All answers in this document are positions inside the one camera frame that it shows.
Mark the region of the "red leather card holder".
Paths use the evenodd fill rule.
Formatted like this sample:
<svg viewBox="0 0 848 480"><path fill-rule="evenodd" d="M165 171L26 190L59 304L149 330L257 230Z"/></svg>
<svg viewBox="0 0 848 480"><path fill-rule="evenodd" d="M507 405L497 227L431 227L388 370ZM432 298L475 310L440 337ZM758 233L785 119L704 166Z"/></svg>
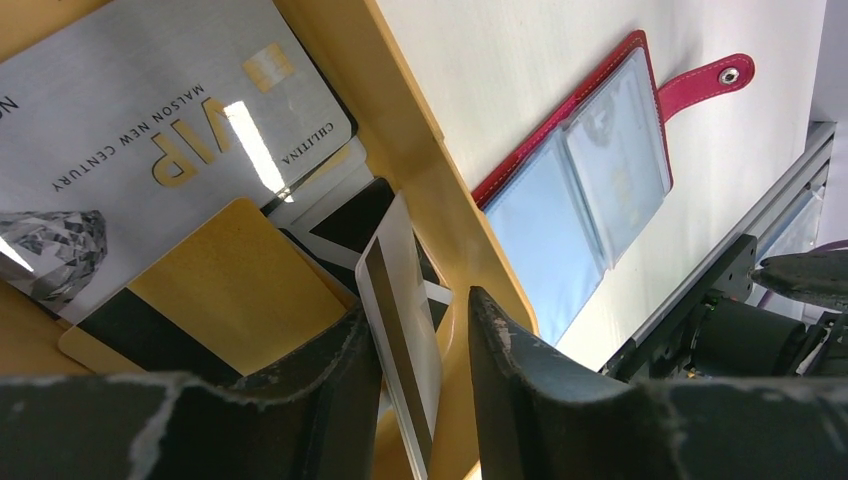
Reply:
<svg viewBox="0 0 848 480"><path fill-rule="evenodd" d="M542 340L561 340L672 190L667 122L755 74L734 53L658 84L635 30L473 190Z"/></svg>

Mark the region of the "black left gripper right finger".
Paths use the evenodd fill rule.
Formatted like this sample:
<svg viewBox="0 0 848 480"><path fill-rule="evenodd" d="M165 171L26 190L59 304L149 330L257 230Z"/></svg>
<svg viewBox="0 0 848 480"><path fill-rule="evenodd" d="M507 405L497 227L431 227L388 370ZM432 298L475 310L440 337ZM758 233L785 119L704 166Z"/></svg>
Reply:
<svg viewBox="0 0 848 480"><path fill-rule="evenodd" d="M468 296L485 479L843 479L847 383L627 384L563 355L482 287Z"/></svg>

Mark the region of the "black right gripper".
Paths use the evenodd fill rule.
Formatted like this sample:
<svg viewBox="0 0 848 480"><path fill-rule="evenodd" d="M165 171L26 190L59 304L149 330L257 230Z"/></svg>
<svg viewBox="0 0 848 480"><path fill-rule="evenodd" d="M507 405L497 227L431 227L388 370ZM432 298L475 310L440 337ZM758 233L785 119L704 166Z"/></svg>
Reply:
<svg viewBox="0 0 848 480"><path fill-rule="evenodd" d="M847 311L847 251L765 258L754 283L780 296ZM721 298L703 308L688 368L705 377L847 376L847 318L824 314L815 324Z"/></svg>

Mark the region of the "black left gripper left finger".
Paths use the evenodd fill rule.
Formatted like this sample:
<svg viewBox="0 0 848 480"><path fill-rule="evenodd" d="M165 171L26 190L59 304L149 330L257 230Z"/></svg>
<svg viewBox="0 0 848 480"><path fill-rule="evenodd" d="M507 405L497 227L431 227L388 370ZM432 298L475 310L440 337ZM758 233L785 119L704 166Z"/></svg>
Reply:
<svg viewBox="0 0 848 480"><path fill-rule="evenodd" d="M367 479L381 368L361 306L230 388L187 373L1 381L5 479Z"/></svg>

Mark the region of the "white card gold stripe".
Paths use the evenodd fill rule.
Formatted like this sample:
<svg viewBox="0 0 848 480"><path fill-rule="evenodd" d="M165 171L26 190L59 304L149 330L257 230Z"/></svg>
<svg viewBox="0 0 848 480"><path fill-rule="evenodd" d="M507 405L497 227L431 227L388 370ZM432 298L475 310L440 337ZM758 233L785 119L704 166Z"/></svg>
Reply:
<svg viewBox="0 0 848 480"><path fill-rule="evenodd" d="M395 194L354 273L412 475L427 479L442 359L402 193Z"/></svg>

